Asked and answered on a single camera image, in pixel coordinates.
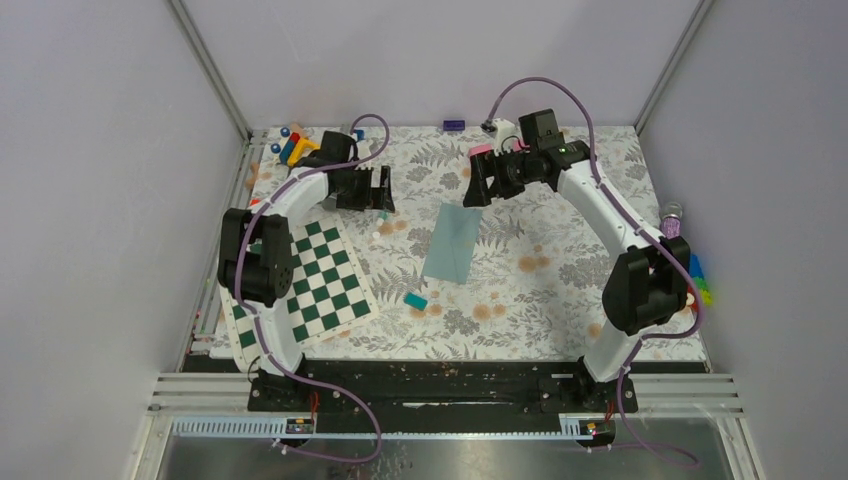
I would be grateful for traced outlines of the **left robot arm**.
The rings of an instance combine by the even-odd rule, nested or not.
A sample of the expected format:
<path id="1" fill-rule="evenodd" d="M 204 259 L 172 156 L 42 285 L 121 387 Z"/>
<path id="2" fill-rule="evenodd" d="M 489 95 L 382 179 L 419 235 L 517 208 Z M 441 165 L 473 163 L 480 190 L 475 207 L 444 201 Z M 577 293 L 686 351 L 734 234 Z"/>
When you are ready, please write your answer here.
<path id="1" fill-rule="evenodd" d="M 369 163 L 384 149 L 362 155 L 354 136 L 327 131 L 277 190 L 255 207 L 230 208 L 223 215 L 217 281 L 251 320 L 259 366 L 279 376 L 271 395 L 285 410 L 301 409 L 310 386 L 324 385 L 298 372 L 304 354 L 284 302 L 295 273 L 291 230 L 328 197 L 341 209 L 391 210 L 389 167 L 382 167 L 379 185 L 371 183 Z"/>

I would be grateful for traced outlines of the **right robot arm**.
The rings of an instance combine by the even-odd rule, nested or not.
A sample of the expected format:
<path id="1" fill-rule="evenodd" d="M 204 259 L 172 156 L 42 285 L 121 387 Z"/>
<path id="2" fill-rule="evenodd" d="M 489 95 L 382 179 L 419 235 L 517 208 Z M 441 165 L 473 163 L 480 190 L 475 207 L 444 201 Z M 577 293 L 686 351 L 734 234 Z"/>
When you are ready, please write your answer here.
<path id="1" fill-rule="evenodd" d="M 614 261 L 601 299 L 607 323 L 567 389 L 579 407 L 597 412 L 612 400 L 641 341 L 685 307 L 690 247 L 645 225 L 603 174 L 595 141 L 566 141 L 552 110 L 517 122 L 489 118 L 481 128 L 491 144 L 469 155 L 464 206 L 485 207 L 544 183 L 577 209 Z"/>

